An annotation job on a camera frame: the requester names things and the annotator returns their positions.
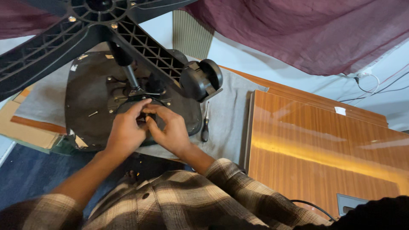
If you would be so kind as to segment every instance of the red wire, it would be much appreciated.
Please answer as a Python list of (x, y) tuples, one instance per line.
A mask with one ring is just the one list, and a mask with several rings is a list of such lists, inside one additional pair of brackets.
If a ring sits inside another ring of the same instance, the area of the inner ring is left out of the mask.
[(395, 75), (396, 75), (397, 73), (399, 73), (401, 70), (405, 69), (408, 65), (409, 65), (409, 64), (405, 65), (402, 69), (398, 70), (396, 73), (394, 73), (394, 74), (392, 74), (390, 77), (386, 78), (386, 79), (385, 79), (383, 82), (381, 82), (379, 85), (382, 85), (382, 83), (386, 82), (389, 78), (395, 76)]

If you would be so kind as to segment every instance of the glossy wood surface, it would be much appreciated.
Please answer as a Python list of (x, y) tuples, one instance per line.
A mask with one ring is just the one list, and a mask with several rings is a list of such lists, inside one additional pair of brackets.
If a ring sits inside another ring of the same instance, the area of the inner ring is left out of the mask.
[(333, 216), (337, 193), (368, 200), (409, 195), (408, 134), (258, 90), (253, 99), (250, 177)]
[(334, 101), (332, 99), (326, 98), (326, 97), (321, 97), (309, 92), (305, 92), (299, 89), (295, 89), (289, 86), (285, 86), (273, 81), (269, 81), (260, 77), (256, 77), (250, 74), (246, 74), (237, 70), (233, 70), (227, 67), (223, 67), (227, 70), (230, 70), (240, 76), (243, 76), (252, 82), (255, 82), (259, 85), (269, 87), (269, 90), (267, 92), (281, 96), (281, 97), (286, 97), (288, 99), (292, 99), (295, 101), (299, 101), (305, 104), (309, 104), (312, 106), (316, 106), (318, 108), (326, 109), (332, 112), (335, 112), (334, 106), (337, 107), (342, 107), (346, 109), (346, 115), (348, 117), (353, 117), (356, 119), (360, 119), (366, 122), (370, 122), (373, 124), (377, 124), (383, 127), (388, 127), (388, 123), (386, 121), (386, 117), (384, 115), (374, 113), (368, 110), (364, 110), (358, 107), (354, 107), (339, 101)]

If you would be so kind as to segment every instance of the striped panel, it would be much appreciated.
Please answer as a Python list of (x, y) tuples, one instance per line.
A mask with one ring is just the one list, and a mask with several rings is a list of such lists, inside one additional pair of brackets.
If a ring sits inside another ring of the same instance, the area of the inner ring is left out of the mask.
[(197, 59), (206, 59), (214, 29), (183, 10), (173, 11), (173, 48)]

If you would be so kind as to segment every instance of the plaid shirt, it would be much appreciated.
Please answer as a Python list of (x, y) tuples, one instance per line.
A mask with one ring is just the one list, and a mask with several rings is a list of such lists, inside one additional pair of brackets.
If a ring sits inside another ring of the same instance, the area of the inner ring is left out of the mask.
[(292, 229), (308, 223), (330, 225), (223, 158), (209, 167), (206, 177), (169, 171), (138, 186), (122, 183), (98, 202), (84, 224), (76, 202), (62, 194), (17, 203), (0, 213), (2, 229), (202, 229), (222, 225)]

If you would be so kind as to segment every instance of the maroon fabric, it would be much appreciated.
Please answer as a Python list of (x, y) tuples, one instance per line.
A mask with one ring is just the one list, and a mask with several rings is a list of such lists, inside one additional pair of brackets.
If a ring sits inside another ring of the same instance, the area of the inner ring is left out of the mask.
[(409, 37), (408, 0), (199, 0), (184, 10), (313, 75), (355, 72)]
[(0, 39), (35, 35), (58, 20), (18, 0), (0, 0)]

